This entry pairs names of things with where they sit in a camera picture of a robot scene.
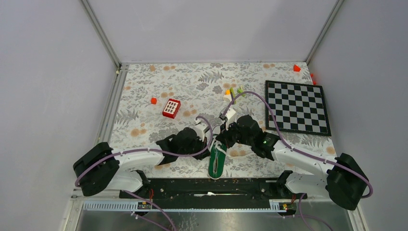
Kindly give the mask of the white shoelace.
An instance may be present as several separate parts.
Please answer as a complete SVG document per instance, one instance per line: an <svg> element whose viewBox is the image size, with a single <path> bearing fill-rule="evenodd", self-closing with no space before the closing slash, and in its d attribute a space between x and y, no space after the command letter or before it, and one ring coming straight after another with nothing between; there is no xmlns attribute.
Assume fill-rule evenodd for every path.
<svg viewBox="0 0 408 231"><path fill-rule="evenodd" d="M251 151L251 147L243 142L244 133L235 123L231 124L228 130L225 130L224 125L216 125L212 128L212 132L213 140L217 140L227 147L226 156L235 158L247 156L253 153Z"/></svg>

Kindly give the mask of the green white sneaker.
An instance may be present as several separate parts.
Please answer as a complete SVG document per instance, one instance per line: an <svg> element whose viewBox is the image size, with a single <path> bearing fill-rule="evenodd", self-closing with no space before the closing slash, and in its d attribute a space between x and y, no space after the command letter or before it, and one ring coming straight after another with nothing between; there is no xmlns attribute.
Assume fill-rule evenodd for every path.
<svg viewBox="0 0 408 231"><path fill-rule="evenodd" d="M213 179L219 179L223 174L224 163L227 155L227 147L217 141L213 140L210 146L210 160L208 166L208 176Z"/></svg>

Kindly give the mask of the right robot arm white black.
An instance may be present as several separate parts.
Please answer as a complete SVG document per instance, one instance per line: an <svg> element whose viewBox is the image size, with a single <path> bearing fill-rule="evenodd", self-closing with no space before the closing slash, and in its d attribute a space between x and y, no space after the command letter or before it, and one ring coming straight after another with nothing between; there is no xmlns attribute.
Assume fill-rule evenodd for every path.
<svg viewBox="0 0 408 231"><path fill-rule="evenodd" d="M263 131L249 115L222 125L216 140L227 148L237 143L247 145L261 158L291 164L307 171L304 175L286 170L280 175L276 192L282 198L288 198L293 193L318 195L353 211L364 198L368 187L367 176L352 156L345 153L338 157L308 154L305 149L289 148L278 135Z"/></svg>

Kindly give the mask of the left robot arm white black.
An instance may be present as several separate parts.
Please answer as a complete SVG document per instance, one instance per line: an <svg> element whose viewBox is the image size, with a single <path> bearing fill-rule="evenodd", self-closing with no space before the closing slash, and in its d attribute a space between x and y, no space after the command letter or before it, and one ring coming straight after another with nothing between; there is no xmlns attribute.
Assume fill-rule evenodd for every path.
<svg viewBox="0 0 408 231"><path fill-rule="evenodd" d="M199 124L133 150L114 152L107 142L98 143L73 164L75 186L84 196L104 190L125 190L143 198L149 193L149 185L142 167L165 165L182 157L205 158L211 138L211 128Z"/></svg>

